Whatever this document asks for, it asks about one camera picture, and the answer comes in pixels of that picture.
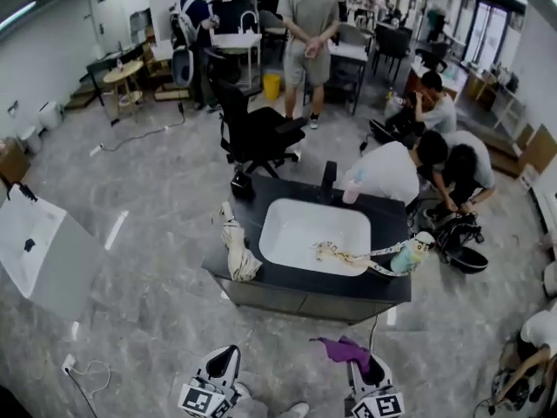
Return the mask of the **black sink faucet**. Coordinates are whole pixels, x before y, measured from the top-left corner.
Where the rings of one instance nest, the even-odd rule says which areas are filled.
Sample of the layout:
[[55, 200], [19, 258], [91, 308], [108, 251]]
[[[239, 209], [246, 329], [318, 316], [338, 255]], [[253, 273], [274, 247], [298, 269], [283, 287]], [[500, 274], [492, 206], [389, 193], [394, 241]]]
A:
[[337, 170], [338, 167], [336, 162], [326, 162], [318, 193], [318, 202], [322, 205], [329, 206], [332, 203], [334, 195], [333, 185], [337, 179]]

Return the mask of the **black office chair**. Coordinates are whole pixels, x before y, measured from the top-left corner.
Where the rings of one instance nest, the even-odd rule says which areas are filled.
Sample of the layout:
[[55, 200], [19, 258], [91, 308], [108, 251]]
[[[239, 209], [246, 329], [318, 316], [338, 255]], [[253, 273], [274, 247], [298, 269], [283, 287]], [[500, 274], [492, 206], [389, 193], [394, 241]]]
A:
[[307, 121], [286, 118], [271, 107], [249, 111], [249, 98], [227, 79], [227, 58], [214, 48], [205, 52], [208, 82], [222, 109], [220, 146], [226, 152], [227, 161], [238, 172], [251, 174], [263, 168], [276, 179], [277, 167], [287, 160], [299, 161], [299, 155], [288, 148], [305, 138]]

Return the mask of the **dark wooden sink cabinet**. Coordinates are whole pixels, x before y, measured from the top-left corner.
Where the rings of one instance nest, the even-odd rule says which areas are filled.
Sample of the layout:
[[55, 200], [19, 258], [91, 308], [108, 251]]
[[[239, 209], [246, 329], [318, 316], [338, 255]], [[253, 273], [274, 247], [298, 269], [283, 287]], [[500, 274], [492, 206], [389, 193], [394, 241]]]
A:
[[[254, 195], [250, 200], [238, 199], [234, 196], [229, 198], [235, 219], [245, 229], [247, 247], [262, 262], [256, 277], [241, 283], [278, 287], [306, 295], [375, 300], [393, 303], [396, 306], [411, 300], [410, 276], [382, 275], [366, 268], [360, 276], [346, 277], [280, 266], [266, 260], [259, 251], [258, 243], [269, 205], [276, 199], [295, 199], [322, 205], [318, 202], [320, 185], [308, 185], [254, 174], [252, 188]], [[329, 206], [365, 214], [371, 223], [371, 251], [387, 250], [407, 240], [407, 216], [403, 203], [361, 194], [354, 204], [347, 205], [342, 201], [342, 194], [342, 191], [334, 188], [333, 200]], [[215, 221], [217, 223], [215, 236], [205, 254], [202, 267], [221, 287], [221, 280], [232, 280], [232, 277], [227, 265], [228, 251], [221, 238], [222, 226], [219, 224], [221, 220]]]

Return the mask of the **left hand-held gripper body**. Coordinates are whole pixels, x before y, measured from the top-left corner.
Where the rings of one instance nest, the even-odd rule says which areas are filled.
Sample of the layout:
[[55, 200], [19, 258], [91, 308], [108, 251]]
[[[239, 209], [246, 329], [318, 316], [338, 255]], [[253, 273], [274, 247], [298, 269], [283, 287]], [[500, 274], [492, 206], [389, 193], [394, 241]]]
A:
[[239, 398], [235, 388], [194, 376], [182, 386], [178, 407], [193, 418], [231, 418]]

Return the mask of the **white shelf table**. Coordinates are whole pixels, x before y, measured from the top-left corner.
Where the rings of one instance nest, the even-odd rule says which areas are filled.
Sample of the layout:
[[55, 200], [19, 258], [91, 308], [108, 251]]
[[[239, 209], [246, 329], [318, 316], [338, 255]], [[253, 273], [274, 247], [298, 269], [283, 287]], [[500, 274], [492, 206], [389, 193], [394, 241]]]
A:
[[473, 104], [490, 114], [493, 128], [501, 127], [511, 138], [517, 138], [524, 128], [525, 105], [491, 71], [470, 70], [466, 94]]

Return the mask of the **white dining table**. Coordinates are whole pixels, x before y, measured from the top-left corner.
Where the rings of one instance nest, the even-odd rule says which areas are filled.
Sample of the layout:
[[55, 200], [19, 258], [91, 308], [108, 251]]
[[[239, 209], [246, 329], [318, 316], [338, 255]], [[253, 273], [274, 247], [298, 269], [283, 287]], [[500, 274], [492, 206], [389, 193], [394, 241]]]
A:
[[343, 94], [349, 112], [354, 115], [366, 74], [369, 54], [365, 46], [328, 42], [332, 60], [329, 88]]

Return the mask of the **purple cloth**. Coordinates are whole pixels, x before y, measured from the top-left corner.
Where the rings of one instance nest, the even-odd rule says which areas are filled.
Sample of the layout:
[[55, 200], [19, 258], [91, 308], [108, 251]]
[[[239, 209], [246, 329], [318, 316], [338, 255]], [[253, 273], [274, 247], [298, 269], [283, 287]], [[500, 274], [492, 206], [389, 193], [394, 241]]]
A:
[[346, 336], [341, 336], [338, 340], [318, 337], [311, 338], [310, 341], [323, 344], [330, 360], [336, 363], [353, 361], [364, 374], [370, 371], [370, 351]]

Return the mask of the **brown wooden cabinet door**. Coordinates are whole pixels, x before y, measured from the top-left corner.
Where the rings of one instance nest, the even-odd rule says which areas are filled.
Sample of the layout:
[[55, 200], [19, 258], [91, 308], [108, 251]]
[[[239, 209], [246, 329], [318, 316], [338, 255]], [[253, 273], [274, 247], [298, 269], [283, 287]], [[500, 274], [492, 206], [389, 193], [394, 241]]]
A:
[[396, 304], [308, 294], [297, 310], [297, 315], [355, 325], [392, 307], [396, 307]]
[[278, 287], [269, 287], [232, 280], [221, 280], [223, 291], [237, 307], [253, 307], [266, 311], [296, 314], [306, 294]]

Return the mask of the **black shell backpack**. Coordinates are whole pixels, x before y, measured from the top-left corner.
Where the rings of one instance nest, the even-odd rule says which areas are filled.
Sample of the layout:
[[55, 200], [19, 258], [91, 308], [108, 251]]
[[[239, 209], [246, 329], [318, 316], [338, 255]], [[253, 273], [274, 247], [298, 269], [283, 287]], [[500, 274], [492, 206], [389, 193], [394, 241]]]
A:
[[369, 124], [373, 136], [381, 144], [397, 141], [411, 149], [418, 139], [412, 110], [401, 110], [389, 117], [384, 123], [370, 119]]
[[488, 259], [466, 244], [471, 240], [477, 244], [485, 241], [482, 229], [473, 213], [449, 216], [433, 231], [436, 249], [445, 262], [464, 274], [481, 273], [487, 269]]

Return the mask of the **yellow bin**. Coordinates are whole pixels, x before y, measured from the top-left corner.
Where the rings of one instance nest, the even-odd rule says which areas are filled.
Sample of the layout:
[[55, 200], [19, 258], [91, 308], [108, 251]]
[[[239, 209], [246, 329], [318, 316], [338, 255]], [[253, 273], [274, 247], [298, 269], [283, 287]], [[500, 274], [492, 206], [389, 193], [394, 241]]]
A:
[[275, 101], [279, 98], [281, 76], [279, 74], [265, 74], [263, 76], [263, 91], [268, 100]]

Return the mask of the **pink bottle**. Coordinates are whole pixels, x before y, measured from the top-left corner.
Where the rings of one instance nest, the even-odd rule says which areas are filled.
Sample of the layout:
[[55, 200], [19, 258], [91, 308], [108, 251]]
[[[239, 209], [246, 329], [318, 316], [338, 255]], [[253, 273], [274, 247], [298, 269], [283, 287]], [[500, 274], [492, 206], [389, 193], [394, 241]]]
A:
[[362, 169], [358, 169], [352, 176], [346, 176], [342, 195], [342, 201], [345, 204], [352, 205], [356, 202], [360, 194], [363, 173]]

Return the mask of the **white square tub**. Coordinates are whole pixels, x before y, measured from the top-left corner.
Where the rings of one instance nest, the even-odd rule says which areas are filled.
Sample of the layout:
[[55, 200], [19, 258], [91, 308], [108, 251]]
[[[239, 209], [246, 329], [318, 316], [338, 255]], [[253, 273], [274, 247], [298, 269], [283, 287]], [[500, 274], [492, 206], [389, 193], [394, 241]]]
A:
[[[104, 248], [67, 211], [39, 197], [32, 202], [17, 183], [0, 206], [0, 265], [20, 294], [64, 320], [78, 320]], [[23, 249], [27, 239], [36, 245]]]

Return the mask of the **glass entrance door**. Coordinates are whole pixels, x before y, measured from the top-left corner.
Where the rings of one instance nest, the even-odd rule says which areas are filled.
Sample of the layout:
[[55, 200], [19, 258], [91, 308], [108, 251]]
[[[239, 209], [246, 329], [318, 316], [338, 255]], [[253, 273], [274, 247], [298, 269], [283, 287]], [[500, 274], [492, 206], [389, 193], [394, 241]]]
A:
[[478, 69], [489, 69], [501, 58], [503, 44], [514, 17], [524, 17], [526, 5], [517, 0], [463, 0], [471, 4], [472, 19], [462, 59]]

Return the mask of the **leaning cardboard boards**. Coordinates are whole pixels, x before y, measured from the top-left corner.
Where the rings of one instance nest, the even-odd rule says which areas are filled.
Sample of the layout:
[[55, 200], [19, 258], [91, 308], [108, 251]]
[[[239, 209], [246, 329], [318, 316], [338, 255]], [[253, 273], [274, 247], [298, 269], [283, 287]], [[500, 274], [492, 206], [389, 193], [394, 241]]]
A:
[[557, 141], [544, 125], [535, 130], [526, 124], [514, 144], [518, 147], [511, 172], [514, 178], [530, 167], [541, 175], [557, 155]]

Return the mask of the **black table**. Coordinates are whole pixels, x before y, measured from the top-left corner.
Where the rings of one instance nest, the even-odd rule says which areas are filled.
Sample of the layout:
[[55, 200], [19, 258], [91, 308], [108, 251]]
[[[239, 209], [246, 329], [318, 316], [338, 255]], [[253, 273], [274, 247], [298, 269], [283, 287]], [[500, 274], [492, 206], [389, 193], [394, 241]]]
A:
[[115, 114], [110, 114], [104, 101], [104, 90], [111, 89], [109, 85], [104, 83], [104, 76], [117, 66], [117, 62], [125, 64], [131, 60], [142, 60], [144, 62], [144, 46], [142, 44], [135, 44], [124, 50], [106, 54], [104, 57], [86, 66], [87, 76], [90, 81], [96, 88], [101, 88], [102, 95], [99, 97], [101, 99], [100, 104], [111, 126], [118, 124], [121, 121], [121, 117], [117, 118], [116, 108]]

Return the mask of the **white sink stand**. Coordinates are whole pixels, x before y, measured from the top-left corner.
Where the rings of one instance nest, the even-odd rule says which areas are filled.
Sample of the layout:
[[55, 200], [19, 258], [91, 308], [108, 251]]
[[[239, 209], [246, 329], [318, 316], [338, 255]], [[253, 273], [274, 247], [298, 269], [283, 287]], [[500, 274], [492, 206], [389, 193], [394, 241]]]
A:
[[[251, 17], [256, 24], [256, 31], [246, 30], [244, 27], [245, 17]], [[259, 32], [258, 14], [247, 10], [240, 16], [238, 33], [215, 34], [211, 32], [212, 44], [222, 51], [229, 53], [245, 53], [247, 55], [247, 75], [238, 81], [240, 90], [251, 97], [262, 91], [261, 71], [261, 43], [263, 36]]]

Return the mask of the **beige folded umbrella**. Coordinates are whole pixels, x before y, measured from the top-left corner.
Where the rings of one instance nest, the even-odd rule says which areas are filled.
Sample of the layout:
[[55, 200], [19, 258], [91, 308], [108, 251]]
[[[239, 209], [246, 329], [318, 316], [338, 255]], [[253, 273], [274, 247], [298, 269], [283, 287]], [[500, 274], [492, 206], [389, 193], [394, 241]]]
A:
[[228, 251], [227, 265], [233, 281], [247, 282], [253, 280], [262, 262], [247, 247], [245, 229], [235, 219], [228, 201], [223, 202], [211, 216], [211, 222], [222, 218], [221, 238]]

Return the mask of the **white sink basin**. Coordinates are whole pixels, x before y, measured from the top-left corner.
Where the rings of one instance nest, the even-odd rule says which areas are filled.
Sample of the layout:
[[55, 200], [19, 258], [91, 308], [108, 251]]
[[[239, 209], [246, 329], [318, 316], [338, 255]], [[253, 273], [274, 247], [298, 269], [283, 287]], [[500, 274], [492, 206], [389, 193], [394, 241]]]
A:
[[365, 214], [342, 207], [323, 206], [295, 199], [276, 199], [267, 210], [258, 248], [273, 264], [357, 277], [363, 266], [345, 263], [336, 256], [317, 257], [324, 242], [352, 255], [371, 252], [371, 223]]

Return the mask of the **small black box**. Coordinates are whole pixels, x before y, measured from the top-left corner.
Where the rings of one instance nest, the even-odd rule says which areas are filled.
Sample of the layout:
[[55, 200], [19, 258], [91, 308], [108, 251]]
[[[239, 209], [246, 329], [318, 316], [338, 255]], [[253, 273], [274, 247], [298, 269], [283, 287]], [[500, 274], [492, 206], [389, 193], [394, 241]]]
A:
[[253, 196], [251, 177], [241, 170], [236, 170], [231, 180], [231, 190], [235, 198], [251, 199]]

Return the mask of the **small white bin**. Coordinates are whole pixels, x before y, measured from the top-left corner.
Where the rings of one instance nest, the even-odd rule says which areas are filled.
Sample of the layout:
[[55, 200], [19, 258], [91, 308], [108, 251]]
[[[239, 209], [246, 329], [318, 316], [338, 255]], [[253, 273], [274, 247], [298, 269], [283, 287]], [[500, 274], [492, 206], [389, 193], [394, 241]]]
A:
[[32, 153], [37, 154], [43, 147], [43, 141], [39, 136], [39, 131], [34, 125], [29, 125], [23, 128], [18, 137], [25, 144], [26, 149]]

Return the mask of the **black dining chair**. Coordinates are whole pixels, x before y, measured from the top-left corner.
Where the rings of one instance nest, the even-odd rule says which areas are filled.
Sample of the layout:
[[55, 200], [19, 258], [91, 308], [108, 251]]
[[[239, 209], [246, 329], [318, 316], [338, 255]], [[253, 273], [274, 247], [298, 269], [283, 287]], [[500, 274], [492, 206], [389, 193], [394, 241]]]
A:
[[375, 55], [372, 61], [373, 74], [377, 73], [379, 59], [381, 56], [384, 56], [386, 59], [391, 59], [389, 72], [393, 68], [394, 61], [398, 61], [393, 78], [396, 79], [401, 62], [407, 56], [410, 43], [411, 35], [406, 29], [394, 29], [380, 25], [379, 30], [376, 32]]

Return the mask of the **ceiling tube light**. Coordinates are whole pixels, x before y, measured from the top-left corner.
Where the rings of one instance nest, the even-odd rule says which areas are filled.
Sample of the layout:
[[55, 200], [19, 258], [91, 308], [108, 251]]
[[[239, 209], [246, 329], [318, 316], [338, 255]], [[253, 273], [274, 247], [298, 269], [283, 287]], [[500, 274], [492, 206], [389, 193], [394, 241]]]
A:
[[16, 20], [25, 16], [28, 12], [30, 12], [37, 4], [37, 1], [31, 1], [27, 3], [24, 7], [18, 9], [8, 17], [6, 17], [3, 21], [0, 22], [0, 31], [5, 30], [11, 24], [15, 23]]

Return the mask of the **white and black backpack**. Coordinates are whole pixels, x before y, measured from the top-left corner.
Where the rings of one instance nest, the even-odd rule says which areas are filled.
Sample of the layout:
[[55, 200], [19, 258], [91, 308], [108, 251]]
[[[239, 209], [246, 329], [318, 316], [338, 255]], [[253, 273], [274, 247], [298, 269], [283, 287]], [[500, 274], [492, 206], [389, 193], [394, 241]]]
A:
[[193, 79], [194, 58], [191, 46], [197, 39], [197, 32], [185, 10], [176, 2], [171, 8], [171, 72], [174, 83], [181, 88], [189, 87]]

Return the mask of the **open cardboard box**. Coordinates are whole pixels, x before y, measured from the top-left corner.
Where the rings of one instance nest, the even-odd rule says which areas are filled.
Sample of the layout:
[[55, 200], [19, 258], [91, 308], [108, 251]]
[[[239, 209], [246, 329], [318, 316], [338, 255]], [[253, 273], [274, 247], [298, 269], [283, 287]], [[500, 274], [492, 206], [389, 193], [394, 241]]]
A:
[[9, 182], [22, 181], [30, 169], [30, 160], [14, 138], [0, 139], [0, 173]]

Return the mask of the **large white bin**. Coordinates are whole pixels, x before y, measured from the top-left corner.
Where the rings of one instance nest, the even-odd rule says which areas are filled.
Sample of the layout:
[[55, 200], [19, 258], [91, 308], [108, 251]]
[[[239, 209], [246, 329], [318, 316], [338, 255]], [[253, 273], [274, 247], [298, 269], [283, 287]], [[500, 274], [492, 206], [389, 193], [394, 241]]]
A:
[[40, 125], [48, 131], [57, 129], [63, 122], [63, 115], [58, 103], [54, 101], [45, 103], [38, 111], [38, 120]]

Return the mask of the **wooden steps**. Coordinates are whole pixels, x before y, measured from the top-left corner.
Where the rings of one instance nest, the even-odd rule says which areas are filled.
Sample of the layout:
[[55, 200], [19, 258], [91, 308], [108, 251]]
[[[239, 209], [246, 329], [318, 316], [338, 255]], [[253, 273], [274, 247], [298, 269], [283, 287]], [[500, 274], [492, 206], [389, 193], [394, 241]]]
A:
[[85, 82], [70, 95], [69, 101], [65, 104], [66, 111], [82, 110], [92, 102], [101, 102], [101, 88], [96, 88], [93, 83]]

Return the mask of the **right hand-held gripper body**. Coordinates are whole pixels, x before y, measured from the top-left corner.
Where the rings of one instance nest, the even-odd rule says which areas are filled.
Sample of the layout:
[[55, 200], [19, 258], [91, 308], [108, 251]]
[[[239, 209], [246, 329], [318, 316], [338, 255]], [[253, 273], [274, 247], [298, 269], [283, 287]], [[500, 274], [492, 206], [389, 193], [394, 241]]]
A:
[[346, 418], [400, 418], [404, 397], [394, 386], [352, 393], [346, 398]]

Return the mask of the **teal cartoon water bottle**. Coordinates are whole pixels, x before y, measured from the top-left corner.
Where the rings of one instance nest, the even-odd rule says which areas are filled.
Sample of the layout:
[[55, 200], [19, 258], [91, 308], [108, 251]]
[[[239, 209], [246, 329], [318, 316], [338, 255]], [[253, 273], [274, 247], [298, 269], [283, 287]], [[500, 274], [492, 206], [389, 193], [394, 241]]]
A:
[[405, 275], [414, 271], [421, 261], [428, 255], [435, 244], [435, 238], [426, 231], [420, 231], [409, 239], [390, 262], [390, 269], [398, 274]]

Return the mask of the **wooden platform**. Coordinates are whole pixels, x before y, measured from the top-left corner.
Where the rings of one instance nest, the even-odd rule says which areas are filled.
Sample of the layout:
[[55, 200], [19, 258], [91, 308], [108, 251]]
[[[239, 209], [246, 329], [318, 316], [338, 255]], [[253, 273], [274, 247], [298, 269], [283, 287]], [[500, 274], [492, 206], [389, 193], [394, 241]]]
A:
[[476, 132], [476, 136], [486, 145], [495, 171], [514, 179], [520, 176], [519, 156], [508, 141], [481, 131]]

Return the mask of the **round wooden side table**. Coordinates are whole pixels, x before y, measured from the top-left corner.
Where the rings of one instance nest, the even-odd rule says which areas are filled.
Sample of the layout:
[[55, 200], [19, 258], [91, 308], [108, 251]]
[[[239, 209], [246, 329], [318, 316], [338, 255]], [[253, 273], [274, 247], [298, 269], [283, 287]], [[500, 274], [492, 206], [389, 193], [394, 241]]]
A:
[[144, 94], [138, 83], [138, 73], [144, 68], [142, 60], [127, 63], [117, 62], [117, 66], [104, 76], [104, 83], [113, 90], [117, 118], [123, 110], [136, 116], [138, 106], [144, 102]]

